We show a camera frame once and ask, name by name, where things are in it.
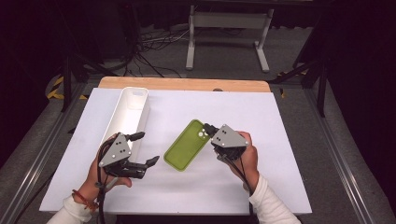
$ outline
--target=human hand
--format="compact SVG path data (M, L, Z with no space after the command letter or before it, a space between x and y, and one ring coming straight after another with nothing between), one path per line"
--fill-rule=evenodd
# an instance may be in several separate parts
M117 135L113 134L110 138L108 138L108 140L116 137ZM99 156L99 151L96 153L96 157L91 163L91 167L88 172L86 180L78 190L78 192L90 203L96 199L99 193L99 188L95 186L96 182L98 182L98 174L97 174L98 172L97 167L99 160L98 156ZM107 175L103 168L100 168L100 172L101 172L100 174L101 180L106 181L106 183L103 183L105 186L115 178L112 175ZM130 188L132 186L132 180L128 177L119 177L116 183L110 189L106 189L106 191L111 190L114 186L117 185L125 185L126 187ZM84 203L79 197L74 197L74 200L76 203Z
M257 183L259 182L260 176L259 171L257 170L257 163L259 160L259 157L257 155L257 148L253 146L253 142L249 133L238 133L241 134L249 142L249 145L247 146L242 156L239 159L233 161L233 163L242 173L245 173L247 182L251 190L254 192L257 187ZM233 173L241 180L243 180L242 176L240 176L240 174L238 174L238 172L230 164L229 166Z

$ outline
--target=floor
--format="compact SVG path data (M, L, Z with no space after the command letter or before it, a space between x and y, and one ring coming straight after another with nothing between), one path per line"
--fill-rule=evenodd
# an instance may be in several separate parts
M299 28L271 29L264 45L270 66L268 74L261 71L252 47L257 33L249 30L202 30L196 36L192 71L184 68L188 46L187 37L181 36L184 31L175 33L177 40L167 47L147 49L141 55L164 77L270 80L278 73L292 69L291 65L310 32L310 29ZM114 72L121 76L161 78L152 67L139 60L144 62L143 58L136 57L127 69ZM106 65L113 63L118 62L113 60ZM47 92L58 76L54 74ZM91 74L88 83L74 82L74 94L89 96L101 77ZM386 196L348 131L331 86L326 89L325 119L320 118L315 109L317 87L303 90L298 78L293 78L283 85L270 85L270 88L313 209L312 214L300 216L301 221L305 224L396 223ZM63 113L63 101L49 99L47 108L0 170L0 214L4 214L1 223L13 223L30 199L33 200L18 223L45 223L52 216L39 212L38 207L46 193L44 184L62 159L73 135L71 131L78 125L87 103L76 95L76 100ZM37 165L42 158L46 159ZM115 221L114 216L106 216L107 223Z

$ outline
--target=white tabletop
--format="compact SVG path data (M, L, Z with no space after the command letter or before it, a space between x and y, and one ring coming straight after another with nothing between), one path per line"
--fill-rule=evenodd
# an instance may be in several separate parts
M78 189L105 135L121 89L94 89L40 206L55 212ZM294 214L311 213L289 139L271 92L149 91L146 135L137 162L161 156L131 189L106 195L105 212L145 215L247 215L248 194L208 143L184 172L163 160L164 152L192 119L249 132L259 153L259 171Z

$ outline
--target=red string bracelet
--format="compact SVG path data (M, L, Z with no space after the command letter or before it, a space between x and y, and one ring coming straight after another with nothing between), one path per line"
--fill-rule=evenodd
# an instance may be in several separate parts
M77 195L82 201L83 201L83 204L85 205L85 208L84 209L87 209L87 207L91 210L91 212L93 213L94 211L96 211L96 209L99 207L99 204L98 203L94 203L94 202L92 202L92 203L90 203L90 202L88 202L85 198L84 198L84 196L82 196L78 191L76 191L75 189L73 189L73 195Z

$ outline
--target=person's right hand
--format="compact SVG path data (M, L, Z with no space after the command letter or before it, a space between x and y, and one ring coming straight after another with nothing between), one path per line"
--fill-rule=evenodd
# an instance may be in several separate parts
M249 133L239 132L239 134L241 134L249 142L249 145L247 146L245 152L242 154L241 158L233 161L233 163L236 165L236 167L238 167L242 174L245 173L247 182L251 190L254 192L257 187L257 183L259 182L260 176L259 171L257 170L257 163L259 160L257 155L257 148L253 146ZM231 165L229 166L233 173L242 180L242 177L235 171L235 169Z

